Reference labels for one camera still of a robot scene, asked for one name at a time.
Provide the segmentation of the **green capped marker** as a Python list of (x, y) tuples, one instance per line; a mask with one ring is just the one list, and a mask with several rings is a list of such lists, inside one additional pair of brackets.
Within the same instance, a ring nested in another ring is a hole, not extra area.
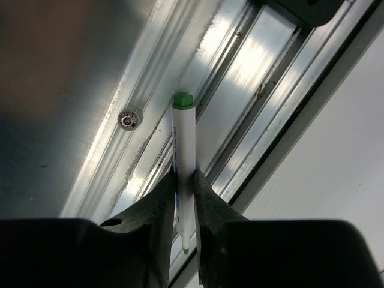
[(196, 108), (193, 96), (176, 93), (172, 103), (173, 170), (176, 176), (176, 230), (184, 254), (190, 250), (195, 231), (194, 192), (191, 186), (196, 170)]

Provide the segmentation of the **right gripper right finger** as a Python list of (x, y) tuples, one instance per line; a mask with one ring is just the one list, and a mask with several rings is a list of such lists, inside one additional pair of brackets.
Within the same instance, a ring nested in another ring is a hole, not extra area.
[(229, 225), (248, 221), (211, 187), (196, 170), (192, 176), (199, 283), (203, 287), (226, 287), (231, 245)]

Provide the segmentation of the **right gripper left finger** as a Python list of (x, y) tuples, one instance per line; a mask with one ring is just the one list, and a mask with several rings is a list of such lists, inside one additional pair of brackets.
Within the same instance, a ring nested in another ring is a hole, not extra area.
[(176, 178), (169, 172), (146, 196), (101, 223), (113, 236), (105, 245), (104, 285), (168, 286), (175, 188)]

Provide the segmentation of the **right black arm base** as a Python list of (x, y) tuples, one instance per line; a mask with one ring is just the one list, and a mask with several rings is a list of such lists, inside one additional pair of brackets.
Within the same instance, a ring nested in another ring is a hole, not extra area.
[(296, 26), (316, 28), (327, 24), (343, 0), (273, 0), (266, 4)]

